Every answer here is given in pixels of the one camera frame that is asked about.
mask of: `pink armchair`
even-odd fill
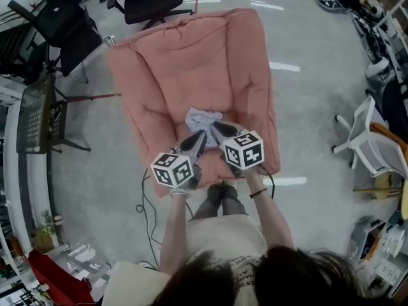
[[[264,139],[264,166],[280,170],[272,79],[255,10],[195,14],[142,31],[110,48],[108,62],[149,171],[160,152],[190,134],[190,107],[255,130]],[[220,156],[213,149],[200,158],[200,187],[233,177]],[[165,186],[154,189],[168,194]]]

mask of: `white chair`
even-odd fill
[[[354,112],[353,126],[350,126],[341,115],[335,116],[335,120],[349,132],[349,138],[342,145],[333,146],[331,151],[336,154],[347,148],[352,149],[353,160],[350,167],[356,168],[358,156],[372,177],[393,171],[408,179],[408,166],[399,144],[384,135],[370,131],[371,122],[384,124],[379,114],[373,114],[376,113],[374,107],[375,101],[369,96]]]

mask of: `gray floor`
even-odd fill
[[[395,200],[371,201],[353,194],[350,155],[330,152],[331,145],[346,139],[346,133],[335,128],[333,116],[341,113],[351,120],[365,98],[367,56],[349,15],[327,13],[315,0],[257,1],[284,8],[255,7],[265,27],[269,60],[301,69],[272,70],[282,160],[276,177],[307,178],[301,186],[278,187],[275,200],[297,246],[344,253],[355,220],[370,214],[386,218],[396,206]],[[250,0],[221,0],[201,3],[199,11],[250,6]],[[116,41],[141,28],[126,25],[117,10],[107,10],[98,0],[90,1],[88,8],[101,33],[114,35]],[[59,87],[69,94],[115,92],[106,50],[101,47],[85,63],[89,85],[61,78]],[[88,243],[111,263],[153,262],[144,216],[135,210],[142,197],[145,167],[120,98],[69,105],[67,131],[73,140],[91,146],[92,152],[63,147],[62,154],[53,154],[55,204],[64,217],[63,239]],[[239,183],[238,188],[248,213],[256,217],[246,185]],[[189,200],[193,210],[204,195],[199,191]],[[147,196],[156,206],[160,204],[155,238],[161,240],[170,201],[158,200],[149,183]]]

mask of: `dark hair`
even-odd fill
[[[233,306],[237,287],[232,269],[228,262],[211,265],[211,256],[206,252],[183,264],[156,297],[153,306]]]
[[[255,293],[259,306],[270,306],[272,299],[288,305],[394,305],[387,298],[364,297],[344,258],[288,247],[271,248],[261,258],[255,268]]]

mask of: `white box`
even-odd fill
[[[222,149],[226,161],[241,170],[256,166],[265,160],[263,140],[255,131],[225,140]]]
[[[180,154],[160,153],[150,167],[159,184],[172,188],[194,176],[190,158]]]

